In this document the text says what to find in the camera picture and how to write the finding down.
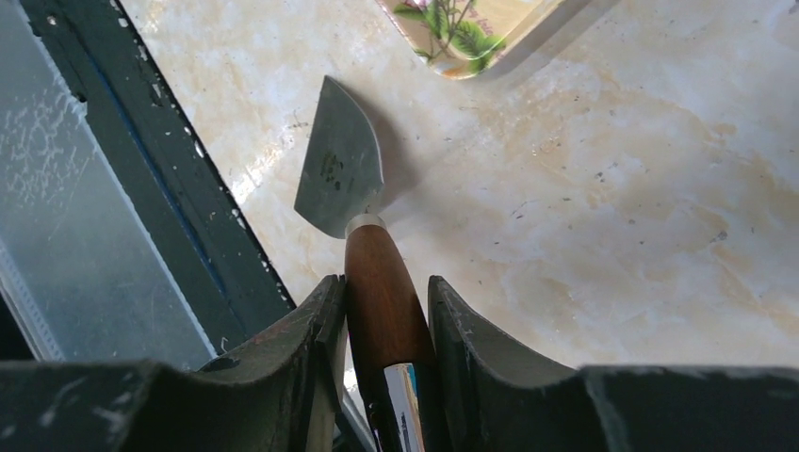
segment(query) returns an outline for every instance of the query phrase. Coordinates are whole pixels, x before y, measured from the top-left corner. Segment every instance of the green leaf pattern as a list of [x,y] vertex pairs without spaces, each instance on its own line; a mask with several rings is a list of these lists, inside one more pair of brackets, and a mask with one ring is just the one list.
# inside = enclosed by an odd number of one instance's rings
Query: green leaf pattern
[[467,20],[466,14],[475,5],[476,0],[428,0],[419,6],[407,0],[397,4],[394,14],[403,19],[421,22],[431,35],[431,48],[414,51],[428,64],[441,57],[451,57],[452,49],[468,60],[466,70],[469,73],[484,71],[494,60],[497,52],[505,48],[504,39],[496,35],[486,35],[479,24]]

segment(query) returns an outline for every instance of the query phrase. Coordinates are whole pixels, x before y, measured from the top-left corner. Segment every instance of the wooden handle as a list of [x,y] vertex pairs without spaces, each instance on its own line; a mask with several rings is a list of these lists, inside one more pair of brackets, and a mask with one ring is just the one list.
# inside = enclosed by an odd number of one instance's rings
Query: wooden handle
[[377,372],[397,363],[435,369],[435,351],[411,275],[388,231],[360,226],[347,237],[347,322],[355,373],[364,395]]

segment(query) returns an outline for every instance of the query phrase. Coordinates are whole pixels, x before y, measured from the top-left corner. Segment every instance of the marble surface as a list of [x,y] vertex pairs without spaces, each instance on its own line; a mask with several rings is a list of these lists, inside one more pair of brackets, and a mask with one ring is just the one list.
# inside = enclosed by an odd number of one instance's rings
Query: marble surface
[[123,5],[294,299],[343,268],[292,210],[330,74],[423,298],[569,365],[799,365],[794,0],[571,2],[464,82],[372,0]]

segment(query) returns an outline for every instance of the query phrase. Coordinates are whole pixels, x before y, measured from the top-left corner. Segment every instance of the tray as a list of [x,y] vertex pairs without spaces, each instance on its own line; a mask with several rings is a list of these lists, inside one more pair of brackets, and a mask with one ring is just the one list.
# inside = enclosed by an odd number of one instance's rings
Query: tray
[[563,0],[378,0],[414,52],[451,79],[497,63]]

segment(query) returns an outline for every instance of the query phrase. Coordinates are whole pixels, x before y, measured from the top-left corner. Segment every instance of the knife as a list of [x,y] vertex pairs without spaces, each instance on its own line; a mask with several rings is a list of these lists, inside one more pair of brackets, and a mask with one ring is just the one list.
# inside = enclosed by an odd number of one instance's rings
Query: knife
[[347,240],[345,302],[358,388],[384,451],[449,451],[432,339],[383,220],[380,147],[361,107],[325,77],[294,209]]

